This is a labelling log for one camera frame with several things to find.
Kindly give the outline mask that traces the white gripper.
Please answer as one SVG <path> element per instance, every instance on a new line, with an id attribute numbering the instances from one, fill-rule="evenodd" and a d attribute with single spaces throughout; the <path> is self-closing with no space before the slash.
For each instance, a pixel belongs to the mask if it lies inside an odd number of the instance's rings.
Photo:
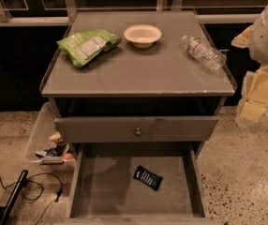
<path id="1" fill-rule="evenodd" d="M 248 48 L 252 30 L 253 26 L 248 26 L 232 40 L 231 45 L 237 48 Z M 246 73 L 241 95 L 235 118 L 235 122 L 240 127 L 252 126 L 263 116 L 268 117 L 268 65 L 263 64 L 255 72 Z"/>

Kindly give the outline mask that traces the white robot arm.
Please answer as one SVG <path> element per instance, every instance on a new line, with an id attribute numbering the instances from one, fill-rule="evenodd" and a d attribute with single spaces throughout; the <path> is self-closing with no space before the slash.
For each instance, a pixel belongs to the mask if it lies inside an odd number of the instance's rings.
<path id="1" fill-rule="evenodd" d="M 250 58 L 260 64 L 255 72 L 244 77 L 241 99 L 237 107 L 236 123 L 241 127 L 268 117 L 268 5 L 245 31 L 235 37 L 231 45 L 248 48 Z"/>

